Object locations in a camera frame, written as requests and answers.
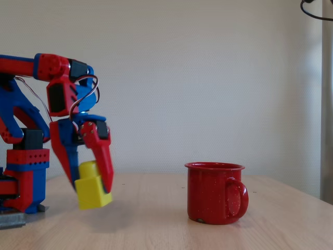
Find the table surface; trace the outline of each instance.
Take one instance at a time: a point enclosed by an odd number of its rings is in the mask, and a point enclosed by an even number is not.
[[[47,182],[46,213],[0,231],[0,249],[333,249],[333,206],[265,176],[243,176],[249,208],[237,223],[188,219],[187,175],[116,174],[113,202],[78,210],[65,176]]]

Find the speckled mug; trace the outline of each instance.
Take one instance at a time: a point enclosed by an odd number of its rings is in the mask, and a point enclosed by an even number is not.
[[[206,224],[231,224],[247,211],[249,195],[241,182],[245,167],[221,162],[193,162],[188,168],[187,213]]]

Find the yellow block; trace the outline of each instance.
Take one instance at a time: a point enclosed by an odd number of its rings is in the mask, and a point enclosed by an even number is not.
[[[105,193],[101,176],[95,161],[87,161],[79,166],[80,179],[75,181],[79,198],[79,209],[104,207],[112,201],[111,193]]]

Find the black cable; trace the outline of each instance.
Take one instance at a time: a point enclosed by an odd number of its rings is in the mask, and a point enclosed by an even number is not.
[[[302,10],[305,14],[307,14],[308,16],[310,16],[310,17],[312,17],[312,18],[315,18],[315,19],[318,19],[318,20],[322,20],[322,21],[333,21],[332,18],[318,17],[318,16],[315,16],[315,15],[313,15],[313,14],[307,12],[307,11],[304,9],[303,5],[304,5],[304,0],[301,2],[301,10]]]

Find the wire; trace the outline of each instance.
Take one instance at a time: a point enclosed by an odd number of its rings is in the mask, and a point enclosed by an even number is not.
[[[318,16],[315,16],[315,15],[313,15],[313,14],[307,12],[307,11],[304,9],[303,5],[304,5],[304,0],[301,2],[301,10],[302,10],[305,14],[307,14],[308,16],[310,16],[310,17],[312,17],[312,18],[315,18],[315,19],[318,19],[318,20],[322,20],[322,21],[333,21],[332,18],[318,17]]]
[[[79,132],[79,126],[77,125],[77,123],[75,121],[72,120],[72,116],[73,116],[73,112],[74,112],[74,109],[79,105],[79,103],[81,101],[83,101],[84,99],[86,99],[88,96],[92,95],[97,89],[98,89],[98,85],[99,85],[99,81],[98,81],[98,77],[93,75],[93,74],[87,74],[87,75],[84,75],[84,76],[81,76],[79,77],[75,82],[74,84],[78,83],[79,81],[82,81],[84,79],[88,79],[88,78],[94,78],[96,80],[96,82],[94,82],[94,87],[92,88],[92,90],[86,94],[85,96],[83,96],[82,98],[78,99],[77,101],[75,101],[71,108],[69,109],[69,119],[72,121],[74,127],[75,127],[75,130],[76,132],[78,133]]]
[[[47,116],[48,116],[48,119],[50,120],[50,122],[53,122],[52,121],[52,117],[51,117],[51,114],[50,114],[50,111],[48,110],[47,106],[45,105],[45,103],[43,102],[43,100],[33,91],[33,89],[25,82],[25,80],[22,78],[22,77],[14,77],[16,80],[19,80],[20,82],[23,82],[23,84],[31,91],[31,93],[36,96],[43,104],[45,110],[46,110],[46,113],[47,113]]]

